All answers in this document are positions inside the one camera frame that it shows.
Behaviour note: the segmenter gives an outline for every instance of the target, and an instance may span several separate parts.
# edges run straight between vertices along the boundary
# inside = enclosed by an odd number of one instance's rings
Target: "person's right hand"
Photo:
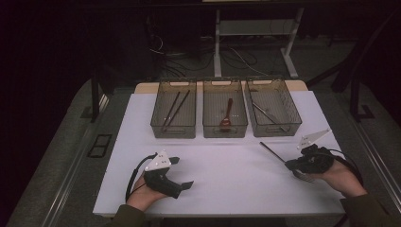
[[[344,197],[356,197],[367,194],[354,173],[345,165],[334,160],[333,165],[322,174],[309,174],[313,178],[325,180],[333,189]]]

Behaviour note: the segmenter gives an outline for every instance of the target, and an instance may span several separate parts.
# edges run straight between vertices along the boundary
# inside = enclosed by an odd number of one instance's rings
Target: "gray carpet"
[[[276,77],[290,79],[284,62],[281,59],[278,48],[285,42],[283,40],[248,40],[245,45],[235,45],[235,42],[227,41],[229,47],[234,48],[247,61],[253,62],[252,68]],[[353,47],[353,44],[334,44],[328,47],[326,38],[317,40],[297,41],[293,47],[291,57],[299,73],[300,79],[308,81],[319,75],[327,68],[342,61]],[[222,61],[223,76],[248,76],[258,75],[251,69],[245,69],[245,65],[238,58],[234,60],[236,53],[230,48],[223,49],[226,61]],[[208,64],[211,53],[205,53],[200,58],[174,59],[169,65],[181,70],[187,76],[212,77],[213,65]],[[164,71],[165,77],[176,77],[172,72]],[[359,139],[355,129],[354,119],[350,116],[349,90],[342,94],[331,92],[330,85],[334,79],[330,77],[311,87],[314,91],[323,112],[335,134],[343,151],[354,157],[365,180],[367,189],[375,194],[389,212],[401,218],[389,193],[373,165],[368,159],[365,146]],[[107,221],[92,214],[96,202],[96,195],[101,185],[104,171],[113,151],[113,143],[125,112],[132,88],[117,89],[114,95],[109,96],[109,104],[101,113],[95,123],[90,119],[81,118],[85,108],[90,106],[90,84],[86,83],[77,93],[71,104],[71,108],[56,133],[52,144],[49,146],[40,167],[36,171],[26,193],[10,219],[9,226],[41,226],[44,221],[50,226],[101,226]],[[366,87],[361,89],[361,104],[368,105],[375,115],[374,119],[364,119],[359,124],[369,134],[373,144],[380,151],[383,160],[388,165],[394,178],[401,182],[401,131],[392,121],[388,113],[381,107],[375,97]],[[85,139],[86,133],[90,133],[90,139]],[[98,134],[111,134],[112,142],[109,145],[104,158],[89,158],[86,153]],[[62,182],[68,173],[72,174],[71,187],[62,187]],[[54,219],[45,218],[51,209],[54,199],[59,198],[58,190],[64,193],[65,203],[56,212]],[[286,218],[287,226],[333,226],[339,217],[297,217]],[[269,226],[271,219],[254,218],[252,226]],[[248,219],[169,219],[165,226],[249,226]]]

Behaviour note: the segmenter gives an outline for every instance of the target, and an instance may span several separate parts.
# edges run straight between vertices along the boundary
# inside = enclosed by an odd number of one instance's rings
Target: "person's left hand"
[[[132,193],[127,200],[127,205],[135,207],[141,211],[146,211],[154,202],[167,195],[149,188],[144,179],[144,173],[133,186]]]

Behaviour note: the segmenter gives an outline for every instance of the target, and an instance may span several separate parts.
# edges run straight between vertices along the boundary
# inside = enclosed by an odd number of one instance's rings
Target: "hand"
[[[334,160],[333,165],[322,174],[310,174],[313,178],[325,180],[333,189],[344,197],[356,197],[367,194],[367,191],[354,173],[345,165]]]
[[[146,211],[154,202],[167,195],[149,188],[144,179],[144,173],[139,177],[133,186],[132,194],[127,200],[127,205],[135,207],[141,211]]]

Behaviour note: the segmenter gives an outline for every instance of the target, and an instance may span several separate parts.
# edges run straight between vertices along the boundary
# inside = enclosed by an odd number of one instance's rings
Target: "table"
[[[323,181],[296,179],[258,143],[266,143],[283,159],[301,156],[296,149],[302,135],[329,128],[313,92],[301,81],[288,81],[303,124],[294,136],[253,137],[248,126],[245,138],[205,139],[201,126],[201,89],[198,93],[195,139],[156,139],[150,127],[157,83],[139,84],[131,95],[113,153],[100,188],[94,213],[113,217],[124,203],[131,173],[150,154],[166,150],[180,162],[167,177],[176,183],[194,181],[178,199],[166,198],[147,210],[148,218],[280,217],[339,215],[342,195]],[[340,149],[334,135],[318,142],[320,147]]]

